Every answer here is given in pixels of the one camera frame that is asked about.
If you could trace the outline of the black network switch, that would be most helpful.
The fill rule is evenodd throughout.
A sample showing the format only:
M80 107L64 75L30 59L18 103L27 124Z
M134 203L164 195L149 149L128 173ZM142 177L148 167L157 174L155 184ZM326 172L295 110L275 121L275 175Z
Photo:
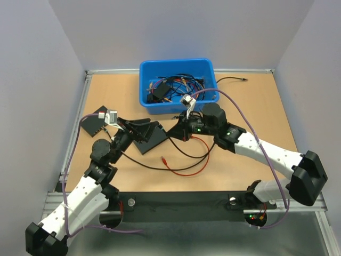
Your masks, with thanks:
M98 116L88 117L81 122L81 127L83 130L91 137L94 137L100 131L105 130L106 126L107 124L104 122L104 120L99 119Z
M154 129L153 133L151 134L151 137L148 142L135 142L134 145L137 148L137 150L141 153L141 155L145 155L161 143L165 142L167 140L167 135L164 127L161 124L158 124L158 126Z

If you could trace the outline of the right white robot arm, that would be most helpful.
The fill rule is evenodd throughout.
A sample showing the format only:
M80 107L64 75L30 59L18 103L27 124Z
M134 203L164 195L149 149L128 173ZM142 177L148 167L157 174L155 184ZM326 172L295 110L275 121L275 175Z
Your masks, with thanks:
M275 176L273 181L254 181L245 195L245 202L251 208L281 198L312 206L328 180L318 154L310 150L302 154L261 140L228 122L225 111L216 103L205 104L201 115L183 111L177 119L166 131L169 138L188 141L193 134L212 136L221 149L254 159L284 176L283 179Z

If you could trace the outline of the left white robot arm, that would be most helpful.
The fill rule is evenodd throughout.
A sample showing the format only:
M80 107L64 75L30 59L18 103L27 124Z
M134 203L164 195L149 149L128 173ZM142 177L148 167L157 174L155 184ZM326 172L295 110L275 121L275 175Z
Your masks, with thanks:
M113 210L120 203L119 190L112 186L123 152L136 142L148 142L158 122L148 118L128 121L119 118L112 123L119 128L111 140L98 139L92 145L90 165L70 194L40 223L25 230L26 251L30 255L66 255L67 240L90 228L101 211Z

